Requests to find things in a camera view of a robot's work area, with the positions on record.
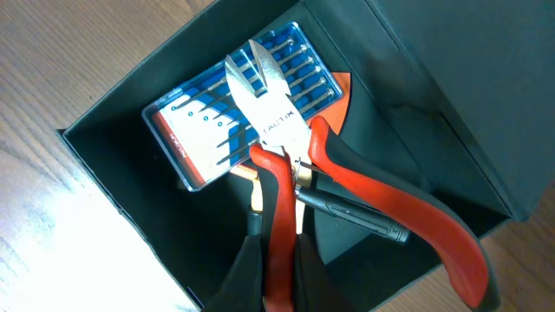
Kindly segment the orange scraper wooden handle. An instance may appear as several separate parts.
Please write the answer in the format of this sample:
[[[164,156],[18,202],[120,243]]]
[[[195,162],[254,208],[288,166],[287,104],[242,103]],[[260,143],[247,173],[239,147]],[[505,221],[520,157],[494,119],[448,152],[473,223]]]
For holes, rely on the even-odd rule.
[[[328,105],[325,109],[317,113],[318,116],[324,117],[330,124],[331,129],[338,133],[342,127],[344,120],[346,118],[347,110],[349,108],[350,100],[350,87],[351,87],[351,73],[348,72],[333,72],[333,76],[336,78],[340,89],[343,91],[343,95],[339,100],[335,101],[333,104]],[[252,182],[252,193],[251,193],[251,204],[249,206],[250,216],[249,216],[249,232],[258,233],[259,225],[257,221],[261,220],[263,214],[263,196],[260,181],[258,178],[258,172],[253,166],[238,165],[231,169],[231,173],[240,178],[250,180]],[[313,178],[313,171],[304,167],[293,166],[293,173],[298,174],[297,183],[301,186],[310,186]],[[305,204],[297,201],[296,202],[296,232],[301,233],[303,231],[304,223],[304,210]]]

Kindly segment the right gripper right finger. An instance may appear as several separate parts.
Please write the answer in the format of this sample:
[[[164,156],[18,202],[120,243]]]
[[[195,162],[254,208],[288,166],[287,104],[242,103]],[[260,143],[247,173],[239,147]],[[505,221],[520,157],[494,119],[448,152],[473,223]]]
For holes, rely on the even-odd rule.
[[[297,235],[294,262],[296,312],[347,312],[351,305],[331,282],[309,235]]]

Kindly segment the red black handled pliers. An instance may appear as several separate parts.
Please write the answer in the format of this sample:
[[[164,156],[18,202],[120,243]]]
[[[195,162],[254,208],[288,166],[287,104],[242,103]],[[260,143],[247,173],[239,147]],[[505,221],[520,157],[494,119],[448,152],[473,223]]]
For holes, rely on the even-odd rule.
[[[268,237],[266,304],[291,310],[291,257],[295,221],[293,163],[317,167],[372,208],[430,244],[459,298],[472,311],[493,311],[500,293],[492,265],[465,222],[433,195],[370,164],[316,116],[306,121],[292,100],[284,73],[260,43],[249,42],[265,91],[258,94],[228,55],[225,78],[232,98],[258,133],[249,154],[258,167],[265,206],[272,208]]]

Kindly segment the black gift box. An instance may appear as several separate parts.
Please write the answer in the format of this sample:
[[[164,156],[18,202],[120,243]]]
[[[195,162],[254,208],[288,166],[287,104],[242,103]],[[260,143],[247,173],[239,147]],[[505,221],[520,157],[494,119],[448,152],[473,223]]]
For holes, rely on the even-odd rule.
[[[216,294],[247,233],[248,184],[200,192],[141,112],[249,38],[297,22],[353,76],[341,136],[448,205],[479,237],[527,220],[554,178],[551,1],[218,0],[60,136],[194,301]]]

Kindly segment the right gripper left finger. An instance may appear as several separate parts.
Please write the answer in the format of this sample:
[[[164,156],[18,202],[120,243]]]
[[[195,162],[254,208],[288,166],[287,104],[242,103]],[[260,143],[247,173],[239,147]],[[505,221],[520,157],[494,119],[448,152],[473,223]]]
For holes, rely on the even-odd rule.
[[[263,310],[262,213],[250,211],[247,236],[216,295],[202,312],[260,312]]]

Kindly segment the black yellow screwdriver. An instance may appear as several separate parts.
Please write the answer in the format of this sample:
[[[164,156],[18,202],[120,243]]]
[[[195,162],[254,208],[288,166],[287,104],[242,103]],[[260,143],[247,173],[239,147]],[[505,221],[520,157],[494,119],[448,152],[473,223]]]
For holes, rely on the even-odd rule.
[[[405,244],[411,234],[410,230],[384,213],[354,200],[310,186],[301,186],[299,182],[297,182],[295,193],[300,202],[315,210],[398,244]]]

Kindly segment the clear blue precision screwdriver case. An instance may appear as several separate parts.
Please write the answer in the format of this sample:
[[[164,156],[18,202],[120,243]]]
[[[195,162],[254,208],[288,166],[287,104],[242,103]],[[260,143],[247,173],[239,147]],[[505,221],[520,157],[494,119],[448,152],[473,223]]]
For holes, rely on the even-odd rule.
[[[291,84],[296,79],[307,75],[315,66],[320,66],[322,71],[310,76],[294,88],[290,88],[292,97],[321,78],[324,78],[326,83],[295,103],[297,108],[306,102],[315,100],[328,88],[335,93],[334,97],[328,98],[328,101],[331,101],[330,104],[339,100],[343,95],[336,78],[325,66],[322,58],[297,23],[287,23],[281,28],[270,30],[256,37],[255,40],[263,45],[277,62],[292,54],[301,44],[308,45],[308,55],[313,56],[315,61],[300,68],[294,75],[285,77],[285,80]],[[190,192],[201,190],[233,167],[246,161],[249,158],[249,146],[239,156],[233,158],[234,163],[227,160],[217,165],[217,162],[229,155],[233,149],[258,136],[252,128],[249,132],[242,133],[239,142],[234,140],[217,147],[219,143],[250,125],[236,107],[232,95],[232,109],[217,119],[215,119],[215,116],[218,115],[216,110],[199,111],[208,101],[218,96],[216,92],[208,94],[206,89],[223,76],[225,76],[225,64],[218,62],[191,80],[181,83],[142,111],[143,120],[172,163],[182,185]],[[309,120],[327,106],[321,102],[314,115],[308,111],[304,118]],[[227,125],[229,121],[241,114],[240,120]]]

